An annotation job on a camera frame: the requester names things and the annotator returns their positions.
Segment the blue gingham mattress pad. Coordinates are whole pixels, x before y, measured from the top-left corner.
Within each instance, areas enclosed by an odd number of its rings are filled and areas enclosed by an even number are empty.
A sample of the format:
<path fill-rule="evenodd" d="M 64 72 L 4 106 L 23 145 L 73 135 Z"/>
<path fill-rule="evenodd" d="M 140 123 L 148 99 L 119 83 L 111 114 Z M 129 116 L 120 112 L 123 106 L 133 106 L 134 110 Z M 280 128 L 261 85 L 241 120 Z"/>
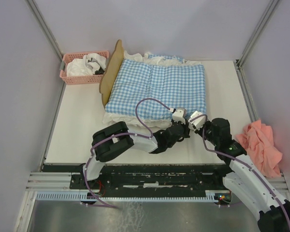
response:
<path fill-rule="evenodd" d="M 124 121 L 128 125 L 167 128 L 170 108 L 185 108 L 186 118 L 195 111 L 206 113 L 205 68 L 201 62 L 184 65 L 146 64 L 139 53 L 124 52 L 124 60 L 105 106 L 103 122 Z"/>

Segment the wooden pet bed frame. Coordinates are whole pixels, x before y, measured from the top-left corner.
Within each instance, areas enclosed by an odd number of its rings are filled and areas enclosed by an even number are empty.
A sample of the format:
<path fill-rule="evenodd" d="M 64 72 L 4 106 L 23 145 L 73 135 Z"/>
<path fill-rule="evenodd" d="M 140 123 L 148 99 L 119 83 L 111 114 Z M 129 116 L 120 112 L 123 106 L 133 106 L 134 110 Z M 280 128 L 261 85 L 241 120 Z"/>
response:
<path fill-rule="evenodd" d="M 101 78 L 99 85 L 99 92 L 101 94 L 101 101 L 103 107 L 109 102 L 113 85 L 115 83 L 117 74 L 120 70 L 121 64 L 124 60 L 124 48 L 122 40 L 118 40 L 115 49 L 109 59 L 105 72 Z"/>

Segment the blue gingham pillow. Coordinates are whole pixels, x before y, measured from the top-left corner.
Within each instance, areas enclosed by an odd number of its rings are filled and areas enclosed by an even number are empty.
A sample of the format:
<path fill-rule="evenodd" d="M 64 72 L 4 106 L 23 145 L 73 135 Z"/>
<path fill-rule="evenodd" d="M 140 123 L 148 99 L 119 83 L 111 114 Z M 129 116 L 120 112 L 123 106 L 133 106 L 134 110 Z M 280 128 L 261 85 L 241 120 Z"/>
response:
<path fill-rule="evenodd" d="M 182 57 L 178 56 L 162 56 L 162 55 L 155 55 L 150 52 L 146 52 L 143 56 L 143 61 L 146 64 L 151 65 L 159 65 L 159 66 L 179 66 L 184 65 L 186 63 L 186 60 Z"/>

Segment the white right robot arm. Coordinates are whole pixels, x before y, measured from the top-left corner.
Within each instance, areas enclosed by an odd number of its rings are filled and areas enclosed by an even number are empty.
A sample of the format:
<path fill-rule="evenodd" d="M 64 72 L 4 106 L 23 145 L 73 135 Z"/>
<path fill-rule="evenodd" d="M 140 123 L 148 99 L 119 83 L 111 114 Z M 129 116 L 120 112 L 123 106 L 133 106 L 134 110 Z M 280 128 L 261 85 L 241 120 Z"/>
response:
<path fill-rule="evenodd" d="M 260 173 L 245 149 L 232 138 L 229 121 L 206 120 L 198 132 L 211 151 L 229 166 L 230 172 L 213 175 L 218 189 L 227 188 L 251 211 L 261 232 L 290 232 L 290 200 Z"/>

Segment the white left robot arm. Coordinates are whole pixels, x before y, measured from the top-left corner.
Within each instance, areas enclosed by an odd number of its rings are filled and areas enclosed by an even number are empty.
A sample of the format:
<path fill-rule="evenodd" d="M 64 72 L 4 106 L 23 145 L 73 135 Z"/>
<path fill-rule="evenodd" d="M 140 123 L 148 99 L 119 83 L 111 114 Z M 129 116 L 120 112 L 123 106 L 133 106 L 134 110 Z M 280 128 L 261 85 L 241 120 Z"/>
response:
<path fill-rule="evenodd" d="M 189 138 L 187 123 L 172 121 L 167 129 L 153 133 L 153 136 L 134 132 L 125 122 L 115 123 L 93 135 L 91 156 L 83 166 L 80 182 L 86 188 L 93 188 L 102 168 L 129 149 L 136 149 L 149 154 L 160 154 L 172 148 L 177 142 Z"/>

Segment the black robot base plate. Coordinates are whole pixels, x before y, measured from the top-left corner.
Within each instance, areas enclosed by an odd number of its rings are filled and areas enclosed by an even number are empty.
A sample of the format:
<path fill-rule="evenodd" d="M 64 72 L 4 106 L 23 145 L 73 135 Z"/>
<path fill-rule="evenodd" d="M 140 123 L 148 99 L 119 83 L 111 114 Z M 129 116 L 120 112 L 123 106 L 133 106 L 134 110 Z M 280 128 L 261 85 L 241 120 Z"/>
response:
<path fill-rule="evenodd" d="M 107 165 L 97 180 L 85 182 L 80 171 L 70 189 L 90 186 L 104 197 L 203 197 L 207 190 L 226 190 L 227 165 Z"/>

